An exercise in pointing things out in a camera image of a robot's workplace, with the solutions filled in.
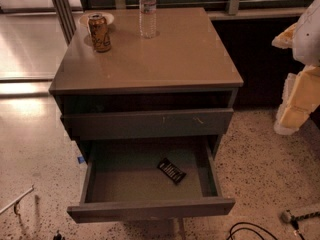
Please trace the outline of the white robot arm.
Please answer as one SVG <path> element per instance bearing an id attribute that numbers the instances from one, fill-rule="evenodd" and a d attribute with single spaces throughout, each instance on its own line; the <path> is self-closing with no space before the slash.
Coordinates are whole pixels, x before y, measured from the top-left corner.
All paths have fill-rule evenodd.
<path id="1" fill-rule="evenodd" d="M 288 74 L 274 124 L 277 134 L 291 135 L 320 105 L 320 0 L 314 0 L 272 45 L 291 48 L 293 58 L 304 65 L 298 74 Z"/>

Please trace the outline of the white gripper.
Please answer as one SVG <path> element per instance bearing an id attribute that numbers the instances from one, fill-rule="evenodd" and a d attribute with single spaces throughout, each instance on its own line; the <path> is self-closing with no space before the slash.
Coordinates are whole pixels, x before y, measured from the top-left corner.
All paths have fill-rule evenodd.
<path id="1" fill-rule="evenodd" d="M 296 23 L 286 28 L 271 42 L 274 47 L 288 49 Z M 280 135 L 291 135 L 307 121 L 320 105 L 320 68 L 305 66 L 298 74 L 289 73 L 285 80 L 282 104 L 279 106 L 274 131 Z"/>

